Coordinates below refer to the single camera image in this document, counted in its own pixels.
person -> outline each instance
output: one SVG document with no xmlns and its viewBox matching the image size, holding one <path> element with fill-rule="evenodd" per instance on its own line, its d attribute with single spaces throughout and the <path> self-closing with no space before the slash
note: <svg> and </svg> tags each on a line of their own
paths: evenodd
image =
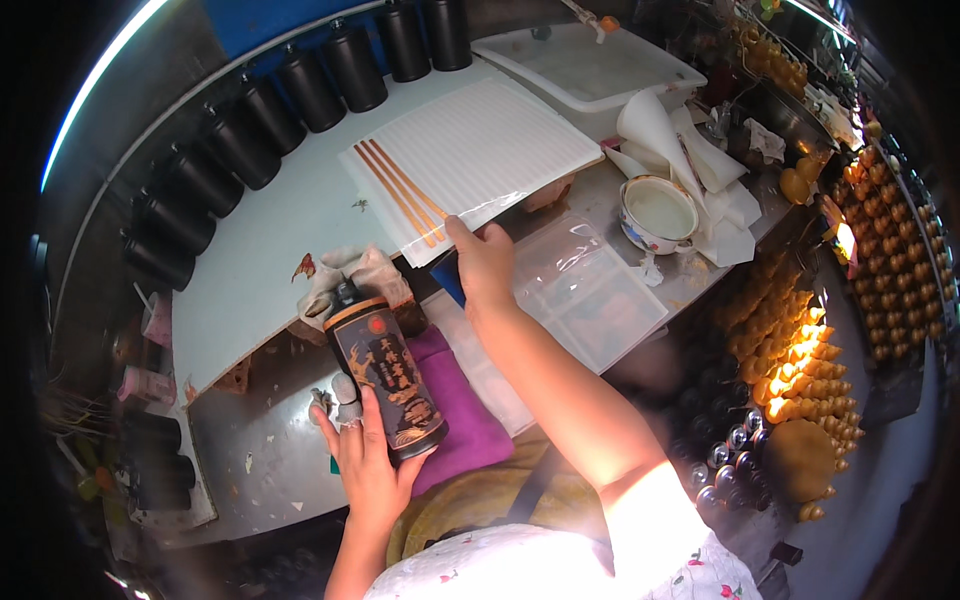
<svg viewBox="0 0 960 600">
<path fill-rule="evenodd" d="M 391 531 L 428 454 L 394 470 L 376 398 L 364 389 L 362 423 L 338 434 L 319 420 L 350 506 L 325 598 L 760 598 L 749 569 L 701 520 L 644 417 L 516 304 L 506 231 L 487 224 L 474 234 L 453 216 L 445 225 L 467 320 L 595 491 L 609 537 L 507 523 L 452 535 L 386 568 Z"/>
</svg>

